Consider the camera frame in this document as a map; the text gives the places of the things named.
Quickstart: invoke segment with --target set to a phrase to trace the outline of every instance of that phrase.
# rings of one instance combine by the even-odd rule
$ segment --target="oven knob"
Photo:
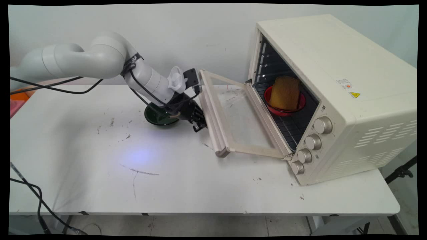
[[[295,161],[291,163],[291,168],[294,174],[303,174],[304,173],[304,166],[300,161]]]
[[[298,151],[298,160],[302,163],[311,162],[311,153],[308,149],[304,148]]]
[[[308,135],[305,138],[305,144],[310,150],[318,150],[322,146],[322,142],[320,141],[319,136],[316,134]]]
[[[319,134],[328,134],[332,131],[332,122],[328,117],[319,117],[314,120],[314,129]]]

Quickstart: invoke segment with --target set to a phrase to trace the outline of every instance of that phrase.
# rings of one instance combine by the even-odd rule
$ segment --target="white table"
[[[126,85],[100,85],[83,95],[38,90],[11,119],[11,161],[63,215],[338,214],[361,225],[400,210],[378,170],[301,186],[284,161],[217,158],[207,129],[195,133],[181,120],[160,128],[147,122],[144,109]],[[27,186],[10,183],[10,215],[35,214],[37,205]],[[340,231],[354,227],[343,219],[332,223]],[[329,223],[323,231],[331,233],[328,226],[337,228]]]

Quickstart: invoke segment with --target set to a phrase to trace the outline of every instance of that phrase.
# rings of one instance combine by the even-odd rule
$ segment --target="bread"
[[[298,109],[299,80],[290,76],[277,77],[271,90],[269,104],[275,108]]]

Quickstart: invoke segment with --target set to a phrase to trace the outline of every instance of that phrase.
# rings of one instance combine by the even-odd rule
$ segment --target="pink object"
[[[10,118],[24,105],[25,101],[18,101],[10,99]]]

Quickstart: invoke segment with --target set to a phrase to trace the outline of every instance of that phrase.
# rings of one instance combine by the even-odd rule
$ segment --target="red bowl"
[[[298,112],[299,110],[301,110],[301,109],[303,109],[305,107],[305,102],[306,101],[305,101],[305,96],[304,96],[304,94],[302,94],[302,92],[299,92],[298,108],[296,110],[289,111],[289,110],[284,110],[284,109],[275,108],[275,107],[271,106],[269,104],[269,102],[270,102],[272,88],[273,88],[273,86],[268,87],[264,91],[264,99],[267,102],[267,108],[268,108],[268,110],[270,110],[270,112],[274,113],[275,115],[280,116],[280,117],[287,117],[287,116],[292,115],[292,113]]]

